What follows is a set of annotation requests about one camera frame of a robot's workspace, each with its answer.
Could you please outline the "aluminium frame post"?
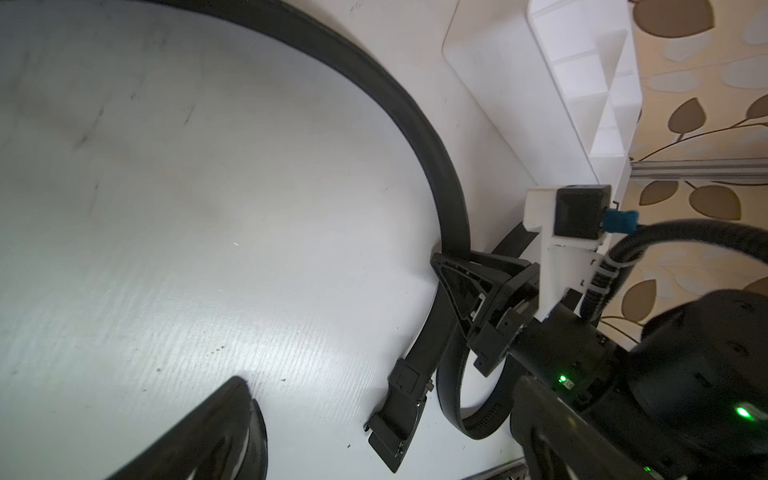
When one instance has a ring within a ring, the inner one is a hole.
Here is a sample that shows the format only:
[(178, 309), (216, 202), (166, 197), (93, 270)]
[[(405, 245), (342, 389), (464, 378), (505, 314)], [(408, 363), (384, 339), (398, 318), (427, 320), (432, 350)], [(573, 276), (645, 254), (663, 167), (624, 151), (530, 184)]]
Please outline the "aluminium frame post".
[(766, 183), (767, 159), (643, 161), (632, 165), (630, 177), (636, 180)]

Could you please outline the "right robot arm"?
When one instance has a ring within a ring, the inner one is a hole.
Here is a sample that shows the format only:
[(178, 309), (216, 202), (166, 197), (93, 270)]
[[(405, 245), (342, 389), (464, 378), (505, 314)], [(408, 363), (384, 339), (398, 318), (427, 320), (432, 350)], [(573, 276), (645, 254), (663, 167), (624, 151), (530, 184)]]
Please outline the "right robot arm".
[(544, 319), (535, 263), (434, 255), (477, 369), (515, 366), (510, 429), (535, 479), (763, 479), (767, 300), (719, 290), (625, 349), (568, 290)]

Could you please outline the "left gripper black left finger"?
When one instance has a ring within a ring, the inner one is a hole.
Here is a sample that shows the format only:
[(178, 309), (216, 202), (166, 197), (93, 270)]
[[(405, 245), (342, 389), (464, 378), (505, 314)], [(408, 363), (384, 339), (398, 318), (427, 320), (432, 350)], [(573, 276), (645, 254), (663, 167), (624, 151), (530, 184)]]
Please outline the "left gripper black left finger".
[(265, 479), (268, 436), (247, 382), (233, 376), (112, 479)]

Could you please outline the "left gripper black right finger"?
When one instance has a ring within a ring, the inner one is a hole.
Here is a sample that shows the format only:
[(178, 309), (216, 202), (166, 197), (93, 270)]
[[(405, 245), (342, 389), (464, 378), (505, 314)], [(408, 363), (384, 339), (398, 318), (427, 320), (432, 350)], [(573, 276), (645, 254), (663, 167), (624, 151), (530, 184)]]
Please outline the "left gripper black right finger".
[(511, 432), (532, 479), (649, 479), (651, 474), (610, 444), (538, 380), (513, 390)]

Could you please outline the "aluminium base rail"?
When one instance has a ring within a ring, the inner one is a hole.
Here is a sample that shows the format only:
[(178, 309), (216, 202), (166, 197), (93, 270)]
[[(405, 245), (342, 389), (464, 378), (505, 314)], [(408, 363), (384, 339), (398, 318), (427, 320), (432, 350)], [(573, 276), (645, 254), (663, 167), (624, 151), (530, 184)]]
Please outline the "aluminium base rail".
[(517, 459), (465, 477), (464, 480), (525, 480), (528, 468), (524, 459)]

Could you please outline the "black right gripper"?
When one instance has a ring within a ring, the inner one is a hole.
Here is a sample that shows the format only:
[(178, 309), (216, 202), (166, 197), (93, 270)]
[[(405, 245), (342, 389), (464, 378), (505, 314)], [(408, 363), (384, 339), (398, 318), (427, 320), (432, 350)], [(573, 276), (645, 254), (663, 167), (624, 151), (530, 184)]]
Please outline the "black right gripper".
[(582, 292), (568, 288), (539, 320), (538, 264), (474, 251), (468, 259), (435, 253), (430, 263), (480, 373), (489, 374), (505, 355), (573, 408), (590, 407), (612, 388), (618, 345), (576, 312)]

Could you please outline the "white divided storage box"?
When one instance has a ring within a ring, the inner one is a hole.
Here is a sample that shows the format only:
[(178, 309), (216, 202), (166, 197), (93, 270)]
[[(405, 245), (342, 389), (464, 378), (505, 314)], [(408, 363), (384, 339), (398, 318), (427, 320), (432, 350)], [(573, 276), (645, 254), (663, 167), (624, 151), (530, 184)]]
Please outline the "white divided storage box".
[(540, 186), (620, 199), (642, 92), (625, 1), (461, 1), (443, 55)]

